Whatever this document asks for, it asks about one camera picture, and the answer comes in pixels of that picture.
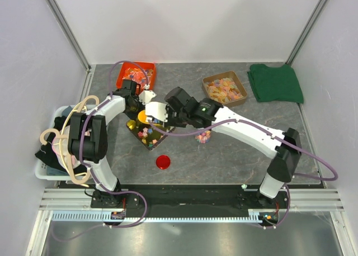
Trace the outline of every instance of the white vent strip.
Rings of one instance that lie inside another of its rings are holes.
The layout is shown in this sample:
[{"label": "white vent strip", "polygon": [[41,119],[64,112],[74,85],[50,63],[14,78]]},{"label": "white vent strip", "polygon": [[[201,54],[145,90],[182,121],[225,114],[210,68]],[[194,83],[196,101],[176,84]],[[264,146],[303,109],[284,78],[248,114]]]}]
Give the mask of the white vent strip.
[{"label": "white vent strip", "polygon": [[[258,219],[259,212],[249,212],[248,217],[201,217],[201,218],[145,218],[145,222],[262,222]],[[121,221],[111,219],[111,211],[54,211],[53,221]],[[126,218],[125,222],[134,222],[139,218]]]}]

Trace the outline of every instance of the red lid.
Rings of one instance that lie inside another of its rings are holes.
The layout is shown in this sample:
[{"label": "red lid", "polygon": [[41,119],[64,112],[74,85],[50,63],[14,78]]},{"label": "red lid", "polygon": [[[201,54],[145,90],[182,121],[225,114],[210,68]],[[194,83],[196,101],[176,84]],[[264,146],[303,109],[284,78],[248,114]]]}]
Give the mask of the red lid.
[{"label": "red lid", "polygon": [[167,169],[170,166],[170,158],[166,155],[161,155],[157,158],[157,167],[160,169]]}]

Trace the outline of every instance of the black cloth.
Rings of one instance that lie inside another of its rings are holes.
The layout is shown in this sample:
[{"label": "black cloth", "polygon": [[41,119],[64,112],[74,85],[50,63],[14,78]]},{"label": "black cloth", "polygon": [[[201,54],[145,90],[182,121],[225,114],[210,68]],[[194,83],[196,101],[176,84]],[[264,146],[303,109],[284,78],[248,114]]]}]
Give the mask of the black cloth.
[{"label": "black cloth", "polygon": [[[54,129],[61,130],[63,124],[65,123],[65,120],[66,120],[66,116],[56,117]],[[46,141],[52,143],[55,136],[56,135],[54,133],[50,133]],[[58,169],[66,173],[65,169],[58,162],[57,156],[52,150],[52,146],[50,143],[47,143],[46,145],[41,145],[41,149],[35,154],[35,156],[39,158],[42,162],[44,162],[47,166]],[[79,165],[78,167],[73,169],[73,171],[74,174],[87,172],[87,168],[84,165]]]}]

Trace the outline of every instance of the brown tray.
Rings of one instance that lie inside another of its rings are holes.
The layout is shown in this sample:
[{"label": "brown tray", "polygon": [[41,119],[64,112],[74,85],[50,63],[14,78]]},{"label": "brown tray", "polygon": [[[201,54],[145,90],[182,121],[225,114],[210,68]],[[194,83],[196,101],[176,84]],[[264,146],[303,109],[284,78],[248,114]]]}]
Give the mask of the brown tray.
[{"label": "brown tray", "polygon": [[234,101],[229,101],[227,103],[222,103],[224,106],[227,106],[227,107],[233,107],[233,106],[236,106],[236,105],[241,105],[241,104],[244,104],[245,101],[246,101],[246,98],[247,98],[247,92],[244,88],[244,86],[242,85],[242,83],[240,82],[239,78],[237,77],[237,75],[235,74],[235,72],[233,72],[232,70],[229,71],[229,72],[226,72],[226,73],[219,73],[219,74],[216,74],[216,75],[213,75],[213,76],[209,76],[209,77],[205,77],[203,80],[202,80],[202,90],[204,91],[205,95],[208,97],[208,98],[211,98],[209,96],[209,92],[208,90],[206,89],[205,87],[205,83],[210,83],[214,80],[220,80],[220,79],[223,79],[223,78],[231,78],[234,83],[236,84],[237,88],[239,89],[241,95],[243,96],[242,98],[240,99],[236,99]]}]

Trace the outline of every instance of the green towel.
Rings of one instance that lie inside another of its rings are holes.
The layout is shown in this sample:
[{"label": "green towel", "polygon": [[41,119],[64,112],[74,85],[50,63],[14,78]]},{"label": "green towel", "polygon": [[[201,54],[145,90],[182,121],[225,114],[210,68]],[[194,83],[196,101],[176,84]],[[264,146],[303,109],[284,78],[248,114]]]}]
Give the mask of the green towel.
[{"label": "green towel", "polygon": [[303,103],[303,95],[295,71],[284,64],[271,68],[264,64],[251,65],[247,73],[252,92],[258,102],[292,101]]}]

